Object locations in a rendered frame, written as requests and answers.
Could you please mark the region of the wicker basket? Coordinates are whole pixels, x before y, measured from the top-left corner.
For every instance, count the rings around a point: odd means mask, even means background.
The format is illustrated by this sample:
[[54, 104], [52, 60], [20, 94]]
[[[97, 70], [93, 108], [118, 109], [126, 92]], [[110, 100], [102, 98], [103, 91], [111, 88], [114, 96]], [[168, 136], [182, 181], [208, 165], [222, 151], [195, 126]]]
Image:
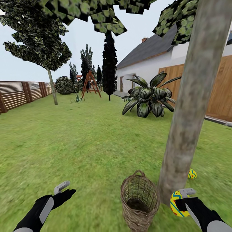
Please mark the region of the wicker basket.
[[[137, 172], [140, 172], [141, 176], [136, 175]], [[131, 180], [132, 183], [134, 183], [134, 179], [136, 177], [143, 179], [144, 183], [149, 182], [150, 186], [148, 188], [148, 191], [150, 193], [152, 193], [152, 190], [151, 190], [152, 187], [155, 189], [152, 197], [150, 198], [151, 203], [149, 206], [148, 206], [147, 202], [145, 203], [140, 198], [135, 198], [134, 196], [129, 198], [128, 200], [126, 200], [126, 197], [128, 196], [128, 194], [130, 192], [129, 189], [127, 191], [125, 190], [126, 186], [129, 185], [129, 180]], [[138, 169], [135, 171], [135, 173], [126, 177], [123, 180], [123, 183], [122, 183], [120, 189], [121, 189], [120, 195], [121, 195], [121, 203], [122, 203], [122, 208], [123, 208], [123, 216], [124, 216], [124, 219], [126, 221], [126, 224], [128, 224], [129, 228], [133, 232], [147, 232], [156, 212], [159, 209], [160, 203], [161, 203], [160, 194], [159, 194], [157, 187], [155, 186], [155, 184], [152, 181], [150, 181], [148, 178], [146, 178], [144, 172], [142, 172], [141, 170]], [[154, 202], [154, 199], [156, 202]], [[138, 206], [141, 203], [146, 208], [146, 211], [144, 211], [143, 209], [131, 208], [129, 206], [130, 203], [132, 205], [138, 205]]]

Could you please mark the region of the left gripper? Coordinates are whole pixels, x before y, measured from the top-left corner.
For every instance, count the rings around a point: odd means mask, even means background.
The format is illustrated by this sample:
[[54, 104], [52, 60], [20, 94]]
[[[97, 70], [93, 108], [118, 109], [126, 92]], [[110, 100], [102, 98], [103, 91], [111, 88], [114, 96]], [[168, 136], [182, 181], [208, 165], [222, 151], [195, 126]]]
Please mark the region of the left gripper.
[[66, 202], [68, 199], [70, 199], [75, 191], [76, 191], [75, 189], [71, 189], [71, 190], [67, 189], [66, 191], [62, 193], [56, 194], [56, 196], [59, 197], [59, 204], [57, 207], [59, 207], [64, 202]]

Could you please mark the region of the easter egg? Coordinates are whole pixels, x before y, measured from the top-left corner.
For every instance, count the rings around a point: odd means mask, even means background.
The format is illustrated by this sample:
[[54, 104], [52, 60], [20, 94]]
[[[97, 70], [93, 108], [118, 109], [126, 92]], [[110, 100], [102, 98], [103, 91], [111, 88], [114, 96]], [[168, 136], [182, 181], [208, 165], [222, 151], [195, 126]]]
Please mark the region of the easter egg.
[[177, 208], [177, 205], [176, 205], [177, 199], [182, 199], [182, 195], [180, 194], [179, 190], [175, 191], [172, 194], [171, 199], [170, 199], [170, 207], [171, 207], [173, 213], [177, 216], [180, 216], [180, 217], [189, 216], [190, 214], [188, 213], [188, 211], [179, 211], [179, 209]]
[[197, 177], [196, 172], [194, 170], [190, 169], [188, 178], [195, 179], [196, 177]]

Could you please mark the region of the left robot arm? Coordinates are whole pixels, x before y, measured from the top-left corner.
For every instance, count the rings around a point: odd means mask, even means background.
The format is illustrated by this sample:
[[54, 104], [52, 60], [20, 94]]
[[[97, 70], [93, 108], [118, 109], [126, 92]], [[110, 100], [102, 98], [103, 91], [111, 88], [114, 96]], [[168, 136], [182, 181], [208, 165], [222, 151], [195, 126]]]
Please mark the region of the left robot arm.
[[37, 199], [31, 210], [20, 221], [14, 232], [40, 232], [51, 210], [59, 207], [72, 197], [75, 189], [61, 190], [70, 185], [70, 181], [64, 181], [54, 188], [54, 196], [52, 194], [45, 195]]

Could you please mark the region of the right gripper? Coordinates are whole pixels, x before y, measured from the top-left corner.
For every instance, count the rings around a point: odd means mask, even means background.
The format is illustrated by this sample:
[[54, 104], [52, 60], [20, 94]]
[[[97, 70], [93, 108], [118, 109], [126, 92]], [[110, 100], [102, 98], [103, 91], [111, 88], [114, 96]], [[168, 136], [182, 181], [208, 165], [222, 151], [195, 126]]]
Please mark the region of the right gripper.
[[187, 198], [183, 198], [183, 199], [177, 199], [176, 200], [176, 205], [177, 205], [177, 208], [179, 209], [179, 211], [188, 211], [187, 208], [186, 208], [186, 199]]

